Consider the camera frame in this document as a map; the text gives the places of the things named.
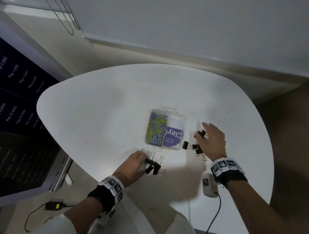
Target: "white table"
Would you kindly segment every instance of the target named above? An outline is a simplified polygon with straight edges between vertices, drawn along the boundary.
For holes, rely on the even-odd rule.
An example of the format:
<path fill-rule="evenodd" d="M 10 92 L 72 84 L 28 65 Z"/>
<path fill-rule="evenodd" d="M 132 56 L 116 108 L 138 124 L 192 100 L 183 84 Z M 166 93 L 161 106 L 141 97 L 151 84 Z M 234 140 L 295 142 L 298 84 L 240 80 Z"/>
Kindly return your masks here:
<path fill-rule="evenodd" d="M 248 96 L 232 81 L 202 70 L 161 64 L 105 68 L 48 88 L 38 114 L 65 152 L 97 181 L 111 175 L 136 148 L 155 151 L 142 140 L 147 110 L 177 108 L 187 116 L 184 140 L 194 141 L 201 122 L 226 136 L 226 151 L 246 172 L 266 202 L 273 189 L 273 153 L 264 123 Z M 203 195 L 201 174 L 210 160 L 192 150 L 157 152 L 165 175 L 143 177 L 135 188 L 141 201 L 170 204 L 194 228 L 206 230 L 219 200 Z M 227 189 L 219 186 L 221 211 L 210 231 L 247 233 Z"/>

